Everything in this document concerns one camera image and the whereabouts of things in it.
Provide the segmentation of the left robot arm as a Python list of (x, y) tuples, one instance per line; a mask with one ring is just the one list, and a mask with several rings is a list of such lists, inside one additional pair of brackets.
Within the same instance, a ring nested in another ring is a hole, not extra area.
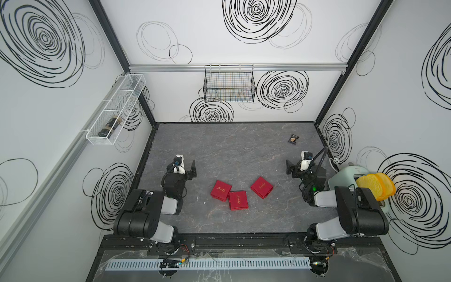
[(177, 227), (163, 223), (161, 215), (179, 215), (187, 195), (186, 182), (197, 177), (195, 162), (188, 170), (183, 155), (177, 155), (167, 166), (161, 190), (134, 189), (117, 215), (113, 233), (117, 236), (147, 239), (156, 243), (178, 244)]

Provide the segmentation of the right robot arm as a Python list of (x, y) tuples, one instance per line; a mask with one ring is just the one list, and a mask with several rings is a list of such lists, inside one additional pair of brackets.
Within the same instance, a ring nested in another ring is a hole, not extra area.
[(381, 236), (389, 232), (389, 222), (371, 190), (357, 184), (358, 176), (368, 176), (361, 166), (348, 166), (329, 180), (326, 170), (312, 160), (293, 164), (286, 161), (286, 174), (300, 179), (305, 202), (319, 208), (336, 208), (331, 220), (313, 223), (306, 243), (332, 242), (351, 236)]

